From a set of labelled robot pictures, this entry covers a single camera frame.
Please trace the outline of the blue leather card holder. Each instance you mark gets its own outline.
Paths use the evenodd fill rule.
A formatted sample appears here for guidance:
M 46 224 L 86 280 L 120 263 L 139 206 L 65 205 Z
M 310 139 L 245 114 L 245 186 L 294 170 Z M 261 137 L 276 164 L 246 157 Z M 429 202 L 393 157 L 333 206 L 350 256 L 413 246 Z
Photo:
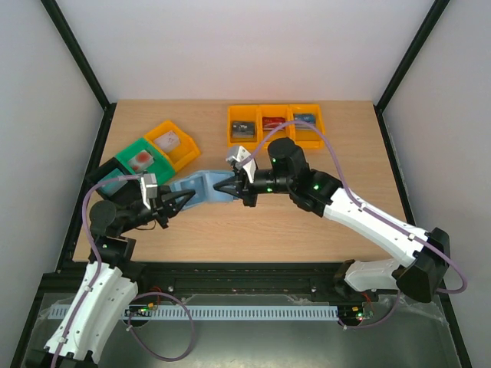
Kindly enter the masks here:
M 183 211 L 191 209 L 203 203 L 227 203 L 234 197 L 230 194 L 218 192 L 213 185 L 231 178 L 234 173 L 222 170 L 200 170 L 182 179 L 177 179 L 169 184 L 173 192 L 193 189 L 195 195 L 184 205 Z

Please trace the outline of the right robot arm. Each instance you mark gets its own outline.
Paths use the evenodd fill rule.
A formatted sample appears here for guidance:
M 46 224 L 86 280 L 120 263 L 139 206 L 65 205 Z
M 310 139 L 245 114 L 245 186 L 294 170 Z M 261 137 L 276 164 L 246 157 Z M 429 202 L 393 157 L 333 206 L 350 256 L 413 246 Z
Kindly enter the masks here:
M 428 232 L 388 215 L 350 193 L 341 180 L 310 168 L 303 149 L 289 138 L 268 146 L 271 169 L 259 169 L 243 146 L 229 150 L 229 179 L 214 184 L 217 192 L 254 207 L 260 194 L 286 194 L 300 209 L 338 222 L 384 249 L 382 261 L 348 260 L 334 275 L 334 290 L 349 301 L 365 291 L 395 290 L 429 303 L 449 267 L 450 237 L 435 228 Z

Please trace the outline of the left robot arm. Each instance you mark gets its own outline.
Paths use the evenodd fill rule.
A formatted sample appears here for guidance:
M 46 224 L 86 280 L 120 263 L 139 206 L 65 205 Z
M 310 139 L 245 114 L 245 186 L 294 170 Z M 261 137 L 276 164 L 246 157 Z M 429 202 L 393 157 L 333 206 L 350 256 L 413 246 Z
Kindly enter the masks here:
M 142 185 L 140 199 L 121 205 L 108 199 L 82 216 L 92 242 L 81 285 L 57 330 L 42 350 L 32 350 L 27 367 L 96 367 L 124 310 L 143 289 L 144 264 L 132 261 L 135 240 L 124 237 L 148 222 L 162 228 L 195 195 L 169 186 Z

